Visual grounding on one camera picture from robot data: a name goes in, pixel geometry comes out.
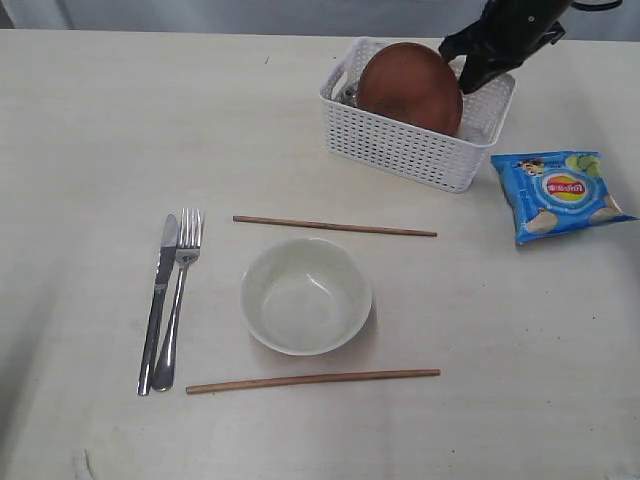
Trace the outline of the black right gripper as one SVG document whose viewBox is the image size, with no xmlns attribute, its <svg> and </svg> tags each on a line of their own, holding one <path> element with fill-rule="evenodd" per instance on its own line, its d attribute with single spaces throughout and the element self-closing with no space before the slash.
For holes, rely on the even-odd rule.
<svg viewBox="0 0 640 480">
<path fill-rule="evenodd" d="M 472 94 L 560 40 L 566 31 L 559 18 L 570 5 L 565 0 L 488 1 L 479 27 L 471 24 L 446 36 L 438 52 L 447 63 L 466 56 L 458 83 L 464 95 Z"/>
</svg>

